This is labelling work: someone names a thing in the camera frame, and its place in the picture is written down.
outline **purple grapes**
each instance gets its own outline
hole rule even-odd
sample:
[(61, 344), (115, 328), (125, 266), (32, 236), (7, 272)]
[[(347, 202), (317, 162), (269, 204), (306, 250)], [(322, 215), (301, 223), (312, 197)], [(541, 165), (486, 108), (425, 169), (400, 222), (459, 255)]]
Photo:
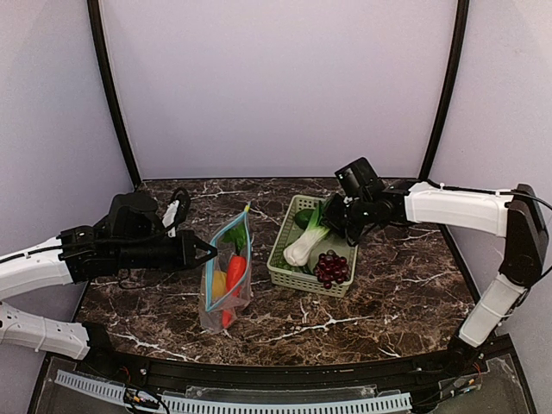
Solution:
[(333, 250), (318, 255), (318, 263), (314, 269), (319, 283), (322, 283), (324, 289), (331, 289), (332, 282), (338, 285), (349, 281), (349, 266), (347, 258), (338, 256)]

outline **brown marble surface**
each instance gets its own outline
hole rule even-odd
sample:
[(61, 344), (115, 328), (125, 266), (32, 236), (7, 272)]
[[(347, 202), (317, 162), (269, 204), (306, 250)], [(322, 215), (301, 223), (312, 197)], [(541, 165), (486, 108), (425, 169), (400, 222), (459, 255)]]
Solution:
[(162, 214), (179, 185), (193, 198), (185, 226), (206, 241), (252, 202), (254, 298), (228, 331), (215, 336), (199, 324), (201, 269), (132, 272), (122, 286), (134, 289), (125, 290), (116, 278), (96, 279), (78, 320), (104, 324), (119, 351), (232, 365), (374, 361), (442, 349), (474, 306), (433, 225), (368, 235), (343, 299), (272, 285), (267, 260), (292, 196), (327, 197), (338, 191), (335, 179), (162, 180), (140, 190), (159, 201)]

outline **white wall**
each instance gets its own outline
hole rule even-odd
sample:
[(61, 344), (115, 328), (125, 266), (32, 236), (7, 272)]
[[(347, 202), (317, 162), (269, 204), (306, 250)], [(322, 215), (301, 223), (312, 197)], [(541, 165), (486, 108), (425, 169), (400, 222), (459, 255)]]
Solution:
[[(471, 3), (455, 94), (431, 178), (487, 188), (527, 183), (552, 200), (551, 16), (552, 2), (545, 0)], [(468, 230), (453, 233), (484, 290), (496, 275), (504, 243)], [(550, 299), (548, 276), (506, 326), (538, 412), (552, 411)]]
[(102, 4), (144, 178), (417, 175), (456, 1)]
[[(131, 191), (85, 1), (0, 2), (0, 255), (93, 224)], [(82, 286), (6, 302), (70, 320)], [(27, 407), (43, 354), (0, 345), (0, 413)]]

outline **white cable tray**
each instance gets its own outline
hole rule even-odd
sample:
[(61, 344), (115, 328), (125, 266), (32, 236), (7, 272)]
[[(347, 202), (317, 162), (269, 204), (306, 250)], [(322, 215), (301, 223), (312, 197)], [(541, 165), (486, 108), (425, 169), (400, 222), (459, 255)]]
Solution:
[[(62, 370), (58, 370), (55, 383), (112, 404), (129, 406), (123, 403), (124, 386), (118, 383), (92, 379)], [(171, 414), (385, 414), (408, 411), (412, 408), (409, 392), (320, 404), (237, 404), (167, 395), (162, 395), (161, 398), (171, 410)], [(163, 407), (157, 411), (145, 408), (141, 410), (165, 413)]]

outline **plastic basket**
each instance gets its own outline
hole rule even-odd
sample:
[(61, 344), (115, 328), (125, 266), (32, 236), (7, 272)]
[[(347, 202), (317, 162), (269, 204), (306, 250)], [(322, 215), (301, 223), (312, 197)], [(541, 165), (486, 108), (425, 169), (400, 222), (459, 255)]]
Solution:
[(325, 289), (322, 283), (318, 282), (313, 275), (293, 272), (282, 268), (285, 263), (284, 249), (296, 241), (302, 234), (303, 230), (293, 221), (296, 213), (304, 209), (314, 209), (319, 201), (324, 201), (323, 198), (309, 196), (294, 196), (290, 203), (287, 213), (285, 214), (284, 222), (279, 230), (278, 238), (274, 244), (273, 251), (268, 258), (267, 267), (272, 282), (275, 285), (291, 287), (300, 291), (320, 293), (321, 295), (334, 296), (343, 298), (347, 293), (348, 288), (354, 280), (354, 270), (356, 267), (357, 248), (351, 248), (348, 244), (337, 235), (329, 235), (322, 240), (311, 252), (308, 266), (312, 269), (318, 262), (318, 255), (326, 253), (332, 249), (340, 256), (347, 258), (348, 265), (351, 269), (350, 279), (343, 282), (341, 285), (332, 283), (331, 289)]

